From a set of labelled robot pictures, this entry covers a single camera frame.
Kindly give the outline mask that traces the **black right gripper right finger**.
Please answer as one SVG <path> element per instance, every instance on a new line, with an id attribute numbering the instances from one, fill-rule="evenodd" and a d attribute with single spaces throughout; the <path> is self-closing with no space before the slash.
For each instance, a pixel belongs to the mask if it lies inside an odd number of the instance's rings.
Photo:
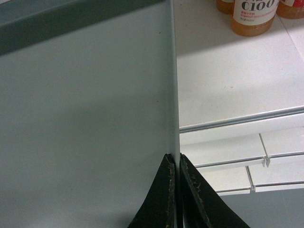
<path id="1" fill-rule="evenodd" d="M 180 190 L 186 228 L 248 228 L 186 155 L 180 156 Z"/>

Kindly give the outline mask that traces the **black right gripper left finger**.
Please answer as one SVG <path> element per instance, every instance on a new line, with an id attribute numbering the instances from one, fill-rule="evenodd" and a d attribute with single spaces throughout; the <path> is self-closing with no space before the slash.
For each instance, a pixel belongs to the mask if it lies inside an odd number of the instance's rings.
<path id="1" fill-rule="evenodd" d="M 175 183 L 174 158 L 165 154 L 143 204 L 128 227 L 175 227 Z"/>

